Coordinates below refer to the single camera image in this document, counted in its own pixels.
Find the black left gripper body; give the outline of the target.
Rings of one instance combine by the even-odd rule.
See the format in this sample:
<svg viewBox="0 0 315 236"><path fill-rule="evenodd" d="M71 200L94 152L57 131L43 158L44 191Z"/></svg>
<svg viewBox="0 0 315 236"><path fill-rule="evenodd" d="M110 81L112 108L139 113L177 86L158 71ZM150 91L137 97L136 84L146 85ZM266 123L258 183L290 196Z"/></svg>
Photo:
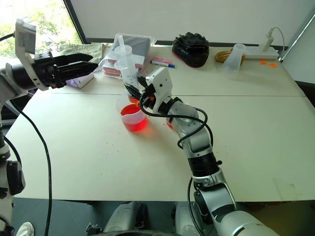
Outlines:
<svg viewBox="0 0 315 236"><path fill-rule="evenodd" d="M53 89L62 88L66 85L62 79L59 67L59 57L53 57L50 51L35 54L34 64L32 65L39 80L46 86Z"/></svg>

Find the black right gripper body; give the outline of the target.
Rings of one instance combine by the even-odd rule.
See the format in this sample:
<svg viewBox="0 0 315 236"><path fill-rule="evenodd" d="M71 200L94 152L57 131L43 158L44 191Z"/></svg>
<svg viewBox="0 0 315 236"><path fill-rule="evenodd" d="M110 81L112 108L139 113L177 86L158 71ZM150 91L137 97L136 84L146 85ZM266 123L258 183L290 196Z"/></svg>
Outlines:
<svg viewBox="0 0 315 236"><path fill-rule="evenodd" d="M140 97L139 104L143 105L144 107L153 107L156 103L155 92L156 90L153 84L147 86Z"/></svg>

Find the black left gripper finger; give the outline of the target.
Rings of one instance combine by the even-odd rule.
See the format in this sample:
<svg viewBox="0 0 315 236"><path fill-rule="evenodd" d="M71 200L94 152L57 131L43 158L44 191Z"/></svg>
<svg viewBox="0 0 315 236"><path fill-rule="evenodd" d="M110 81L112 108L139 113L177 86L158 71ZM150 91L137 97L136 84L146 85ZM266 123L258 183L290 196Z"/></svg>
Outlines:
<svg viewBox="0 0 315 236"><path fill-rule="evenodd" d="M93 59L93 56L84 53L74 53L54 57L54 61L57 66L64 66L80 61L90 61L91 59Z"/></svg>
<svg viewBox="0 0 315 236"><path fill-rule="evenodd" d="M98 67L97 63L89 61L62 62L57 64L57 80L64 82L70 79L91 74Z"/></svg>

